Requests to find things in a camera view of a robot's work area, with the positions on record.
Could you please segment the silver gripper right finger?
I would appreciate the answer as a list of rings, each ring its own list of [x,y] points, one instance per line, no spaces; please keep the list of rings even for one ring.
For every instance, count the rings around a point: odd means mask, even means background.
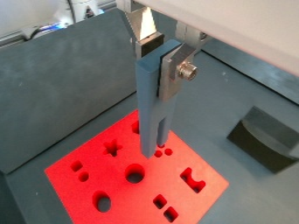
[[[184,80],[192,81],[198,74],[194,55],[212,40],[212,36],[188,24],[178,24],[175,37],[182,43],[163,56],[159,82],[159,98],[170,100],[181,91]]]

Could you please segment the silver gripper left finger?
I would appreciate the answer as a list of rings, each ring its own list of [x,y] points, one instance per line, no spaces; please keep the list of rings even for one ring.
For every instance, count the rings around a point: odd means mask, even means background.
[[[135,56],[142,59],[165,43],[165,35],[157,30],[150,7],[126,14],[134,33]]]

